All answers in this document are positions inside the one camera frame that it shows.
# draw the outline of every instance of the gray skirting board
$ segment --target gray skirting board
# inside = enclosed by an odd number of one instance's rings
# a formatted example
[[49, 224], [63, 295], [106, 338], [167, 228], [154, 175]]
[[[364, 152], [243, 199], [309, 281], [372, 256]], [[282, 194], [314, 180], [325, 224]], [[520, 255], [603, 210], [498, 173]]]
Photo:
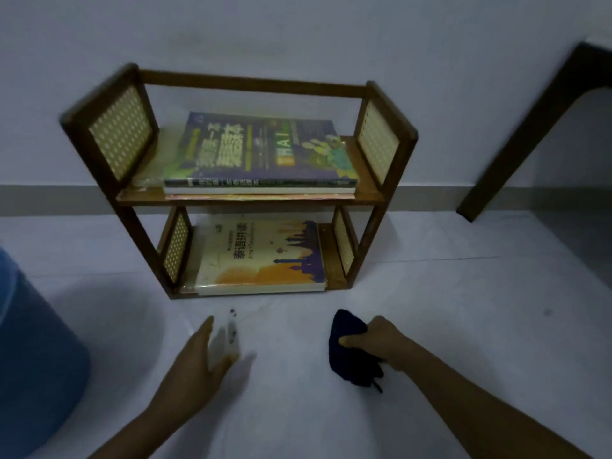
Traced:
[[[400, 185], [389, 210], [452, 211], [459, 206], [469, 190], [469, 186]], [[496, 210], [610, 208], [612, 208], [612, 188], [515, 186], [502, 188], [487, 206], [487, 209]], [[303, 212], [305, 208], [300, 207], [296, 210]], [[139, 214], [160, 214], [167, 211], [167, 208], [155, 207], [137, 209]], [[207, 211], [221, 212], [218, 208], [209, 208]], [[96, 185], [0, 185], [0, 216], [92, 214], [113, 214], [113, 210]]]

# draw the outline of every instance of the dark wooden furniture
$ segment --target dark wooden furniture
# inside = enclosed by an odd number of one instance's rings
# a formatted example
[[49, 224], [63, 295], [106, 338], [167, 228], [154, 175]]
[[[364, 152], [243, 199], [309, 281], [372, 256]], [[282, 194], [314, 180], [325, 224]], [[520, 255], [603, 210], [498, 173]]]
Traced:
[[[148, 71], [128, 64], [62, 115], [62, 128], [168, 296], [186, 298], [197, 296], [184, 286], [188, 276], [193, 279], [193, 270], [187, 271], [187, 264], [194, 243], [194, 227], [186, 206], [238, 201], [227, 200], [223, 195], [206, 200], [194, 196], [166, 200], [161, 188], [137, 190], [131, 185], [139, 164], [155, 153], [159, 134], [145, 84], [361, 99], [355, 132], [343, 137], [360, 177], [354, 199], [252, 197], [253, 202], [264, 208], [287, 202], [294, 206], [335, 205], [332, 223], [319, 225], [327, 289], [347, 289], [353, 285], [418, 138], [416, 129], [376, 83], [344, 85], [212, 76]], [[157, 247], [134, 211], [134, 206], [151, 205], [172, 207]], [[360, 240], [349, 216], [350, 205], [373, 206]]]
[[610, 86], [612, 53], [598, 45], [580, 43], [457, 212], [473, 222], [574, 101], [587, 91]]

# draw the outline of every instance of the book spine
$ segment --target book spine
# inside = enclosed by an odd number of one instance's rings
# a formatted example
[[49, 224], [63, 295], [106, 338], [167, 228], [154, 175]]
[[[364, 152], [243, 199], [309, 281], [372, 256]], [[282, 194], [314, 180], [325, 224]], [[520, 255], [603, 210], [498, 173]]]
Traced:
[[269, 188], [274, 186], [303, 186], [303, 187], [316, 187], [316, 186], [356, 186], [356, 180], [326, 180], [326, 179], [302, 179], [295, 180], [291, 178], [176, 178], [166, 179], [164, 185], [168, 188], [199, 188], [204, 186], [252, 186]]

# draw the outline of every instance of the shelf board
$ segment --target shelf board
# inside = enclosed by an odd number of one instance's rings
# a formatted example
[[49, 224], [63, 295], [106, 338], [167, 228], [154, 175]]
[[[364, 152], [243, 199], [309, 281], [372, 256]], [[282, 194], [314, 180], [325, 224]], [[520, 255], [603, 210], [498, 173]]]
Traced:
[[[203, 252], [203, 237], [194, 234], [194, 241], [191, 246], [187, 266], [180, 278], [180, 285], [176, 288], [173, 298], [203, 298], [195, 293], [195, 281], [200, 268], [200, 258]], [[319, 224], [319, 238], [321, 240], [321, 254], [325, 266], [325, 276], [327, 277], [327, 288], [325, 290], [347, 290], [350, 287], [346, 281], [340, 253], [336, 238], [333, 235], [332, 224]]]
[[164, 190], [161, 187], [138, 188], [132, 185], [122, 190], [117, 196], [117, 202], [121, 206], [206, 206], [211, 204], [235, 204], [237, 202], [247, 203], [275, 203], [282, 204], [290, 202], [292, 204], [332, 204], [332, 205], [366, 205], [376, 206], [385, 203], [383, 194], [378, 189], [368, 164], [363, 158], [361, 151], [357, 147], [354, 137], [342, 137], [346, 142], [346, 151], [353, 163], [353, 167], [359, 175], [359, 183], [355, 191], [354, 198], [343, 199], [335, 195], [317, 196], [317, 199], [304, 199], [303, 195], [291, 196], [283, 195], [282, 199], [271, 200], [269, 195], [250, 195], [241, 196], [240, 199], [233, 198], [235, 195], [213, 195], [198, 197], [198, 195], [186, 194], [175, 195], [171, 200], [166, 199]]

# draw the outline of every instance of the upper shelf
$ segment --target upper shelf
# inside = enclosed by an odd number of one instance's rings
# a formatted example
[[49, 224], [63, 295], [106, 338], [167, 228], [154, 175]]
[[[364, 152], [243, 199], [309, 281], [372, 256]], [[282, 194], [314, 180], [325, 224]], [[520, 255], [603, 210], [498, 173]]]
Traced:
[[122, 190], [117, 195], [117, 202], [121, 206], [205, 206], [210, 204], [232, 204], [237, 202], [265, 202], [265, 203], [287, 203], [290, 202], [300, 204], [360, 204], [367, 206], [375, 206], [385, 203], [383, 194], [378, 189], [374, 178], [370, 173], [368, 164], [366, 163], [361, 151], [355, 143], [354, 137], [342, 137], [346, 142], [346, 151], [353, 163], [353, 167], [359, 175], [359, 183], [355, 191], [355, 197], [343, 199], [337, 195], [317, 195], [317, 198], [304, 198], [303, 195], [241, 195], [239, 198], [236, 195], [173, 195], [171, 200], [166, 199], [164, 189], [161, 187], [152, 188], [137, 188], [128, 185], [125, 190]]

